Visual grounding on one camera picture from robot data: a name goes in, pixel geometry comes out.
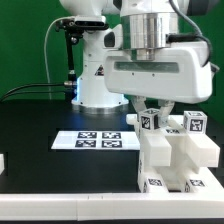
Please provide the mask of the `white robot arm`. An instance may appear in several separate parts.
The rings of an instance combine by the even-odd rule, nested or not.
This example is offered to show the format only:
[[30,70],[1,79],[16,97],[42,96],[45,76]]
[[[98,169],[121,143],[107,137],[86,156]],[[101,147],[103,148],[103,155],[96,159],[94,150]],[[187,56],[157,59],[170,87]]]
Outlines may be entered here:
[[146,98],[158,100],[160,126],[175,103],[207,100],[219,67],[210,62],[212,45],[191,18],[219,1],[115,0],[121,23],[104,38],[107,89],[130,95],[139,114]]

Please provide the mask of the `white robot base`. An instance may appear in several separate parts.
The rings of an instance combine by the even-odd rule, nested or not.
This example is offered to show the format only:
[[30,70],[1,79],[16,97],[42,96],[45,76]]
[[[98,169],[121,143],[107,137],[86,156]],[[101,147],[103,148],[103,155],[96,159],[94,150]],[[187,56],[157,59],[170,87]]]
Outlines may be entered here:
[[[104,16],[118,14],[113,0],[59,0],[71,16]],[[111,93],[105,85],[104,37],[111,31],[85,31],[83,35],[82,73],[77,77],[77,96],[71,100],[75,111],[89,114],[112,114],[126,108],[123,94]]]

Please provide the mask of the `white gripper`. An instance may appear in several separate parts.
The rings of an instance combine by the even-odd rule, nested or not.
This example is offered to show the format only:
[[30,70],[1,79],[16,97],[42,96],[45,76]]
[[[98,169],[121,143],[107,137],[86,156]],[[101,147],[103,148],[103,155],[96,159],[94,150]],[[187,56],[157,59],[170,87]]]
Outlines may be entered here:
[[175,102],[195,104],[212,94],[214,73],[204,41],[172,43],[155,51],[153,61],[131,59],[124,50],[108,51],[104,60],[105,85],[110,92],[132,95],[137,114],[146,109],[146,98],[161,99],[158,121],[168,125]]

